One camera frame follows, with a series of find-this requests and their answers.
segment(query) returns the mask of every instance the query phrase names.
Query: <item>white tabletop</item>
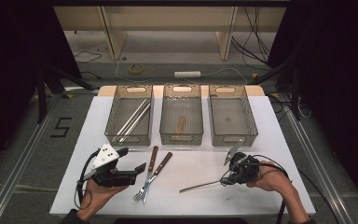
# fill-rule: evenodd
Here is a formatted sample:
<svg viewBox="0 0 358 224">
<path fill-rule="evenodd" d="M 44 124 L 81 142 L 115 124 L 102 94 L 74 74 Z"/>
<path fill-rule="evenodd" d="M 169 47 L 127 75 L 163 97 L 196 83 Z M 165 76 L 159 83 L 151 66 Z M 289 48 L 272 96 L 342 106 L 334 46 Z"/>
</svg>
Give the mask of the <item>white tabletop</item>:
<svg viewBox="0 0 358 224">
<path fill-rule="evenodd" d="M 62 183 L 51 207 L 52 215 L 64 216 L 75 208 L 76 181 L 87 158 L 92 152 L 108 143 L 104 130 L 110 113 L 113 97 L 94 97 L 89 113 L 69 162 Z M 301 201 L 309 215 L 315 214 L 304 184 L 299 176 L 293 157 L 285 142 L 282 130 L 272 110 L 268 97 L 251 96 L 249 102 L 255 117 L 258 136 L 251 147 L 240 151 L 250 155 L 263 155 L 278 162 L 288 172 L 297 188 Z M 149 162 L 153 146 L 159 146 L 155 168 L 168 152 L 172 158 L 150 187 L 145 204 L 136 203 L 132 197 L 145 183 L 146 171 L 139 174 L 134 186 L 117 194 L 100 210 L 99 215 L 114 217 L 246 217 L 254 215 L 276 215 L 282 197 L 276 192 L 249 189 L 245 185 L 223 187 L 213 184 L 208 187 L 179 193 L 180 189 L 219 180 L 227 171 L 223 162 L 229 147 L 213 147 L 209 124 L 207 97 L 202 96 L 204 135 L 202 144 L 192 146 L 165 146 L 161 144 L 159 123 L 162 98 L 156 97 L 153 104 L 152 139 L 149 147 L 130 147 L 128 155 L 119 159 L 119 170 L 133 170 Z"/>
</svg>

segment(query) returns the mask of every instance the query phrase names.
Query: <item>wooden handle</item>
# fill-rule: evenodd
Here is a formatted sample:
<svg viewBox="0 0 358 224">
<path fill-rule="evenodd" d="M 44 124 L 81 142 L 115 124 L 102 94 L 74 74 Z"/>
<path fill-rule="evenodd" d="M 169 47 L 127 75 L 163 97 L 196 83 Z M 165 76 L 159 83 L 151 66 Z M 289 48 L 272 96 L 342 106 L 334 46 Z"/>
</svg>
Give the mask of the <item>wooden handle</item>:
<svg viewBox="0 0 358 224">
<path fill-rule="evenodd" d="M 154 162 L 156 161 L 157 157 L 157 151 L 158 147 L 153 147 L 152 158 L 150 159 L 149 168 L 147 169 L 148 171 L 153 171 Z"/>
<path fill-rule="evenodd" d="M 169 152 L 169 153 L 165 156 L 164 160 L 162 160 L 161 164 L 158 166 L 157 170 L 155 171 L 155 173 L 153 173 L 153 175 L 158 175 L 159 172 L 161 172 L 162 168 L 164 168 L 165 164 L 167 164 L 167 162 L 168 162 L 168 160 L 171 158 L 171 156 L 172 156 L 172 153 Z"/>
<path fill-rule="evenodd" d="M 183 128 L 185 126 L 186 123 L 186 117 L 185 116 L 181 116 L 179 118 L 179 124 L 178 127 L 176 128 L 176 133 L 182 133 L 183 132 Z"/>
</svg>

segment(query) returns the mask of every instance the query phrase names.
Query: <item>white power strip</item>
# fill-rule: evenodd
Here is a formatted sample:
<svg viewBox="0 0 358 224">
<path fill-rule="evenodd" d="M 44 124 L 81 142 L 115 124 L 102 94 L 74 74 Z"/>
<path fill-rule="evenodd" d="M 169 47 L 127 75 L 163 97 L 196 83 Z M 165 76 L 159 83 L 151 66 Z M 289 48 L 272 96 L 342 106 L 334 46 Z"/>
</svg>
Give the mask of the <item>white power strip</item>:
<svg viewBox="0 0 358 224">
<path fill-rule="evenodd" d="M 191 72 L 175 72 L 174 76 L 176 78 L 180 78 L 180 77 L 201 77 L 201 72 L 200 71 L 191 71 Z"/>
</svg>

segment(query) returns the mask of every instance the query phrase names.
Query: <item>human hand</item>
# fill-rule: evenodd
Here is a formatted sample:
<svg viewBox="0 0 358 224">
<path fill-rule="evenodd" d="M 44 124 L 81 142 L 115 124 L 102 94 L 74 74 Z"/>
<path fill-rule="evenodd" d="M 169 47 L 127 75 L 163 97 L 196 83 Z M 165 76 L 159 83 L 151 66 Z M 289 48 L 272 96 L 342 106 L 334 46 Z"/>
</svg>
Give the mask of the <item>human hand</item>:
<svg viewBox="0 0 358 224">
<path fill-rule="evenodd" d="M 81 202 L 77 216 L 83 221 L 89 221 L 106 203 L 117 193 L 126 189 L 128 186 L 105 188 L 98 186 L 94 180 L 87 181 L 84 198 Z"/>
<path fill-rule="evenodd" d="M 261 161 L 261 163 L 274 164 L 271 161 Z M 257 187 L 266 191 L 276 190 L 282 193 L 285 188 L 292 186 L 292 183 L 280 170 L 269 166 L 260 166 L 257 179 L 246 183 L 246 186 L 248 188 Z"/>
</svg>

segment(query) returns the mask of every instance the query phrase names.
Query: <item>transparent gray bin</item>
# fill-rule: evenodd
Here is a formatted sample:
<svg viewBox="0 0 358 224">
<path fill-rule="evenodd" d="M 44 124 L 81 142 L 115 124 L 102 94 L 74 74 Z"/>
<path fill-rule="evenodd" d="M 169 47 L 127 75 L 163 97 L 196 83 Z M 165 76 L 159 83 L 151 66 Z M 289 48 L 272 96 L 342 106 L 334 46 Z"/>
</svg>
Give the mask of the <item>transparent gray bin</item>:
<svg viewBox="0 0 358 224">
<path fill-rule="evenodd" d="M 201 145 L 200 85 L 164 85 L 159 132 L 163 145 Z"/>
<path fill-rule="evenodd" d="M 258 135 L 244 86 L 209 87 L 212 145 L 232 147 L 240 140 L 250 147 Z"/>
<path fill-rule="evenodd" d="M 105 129 L 113 147 L 150 146 L 153 102 L 151 85 L 117 86 Z"/>
</svg>

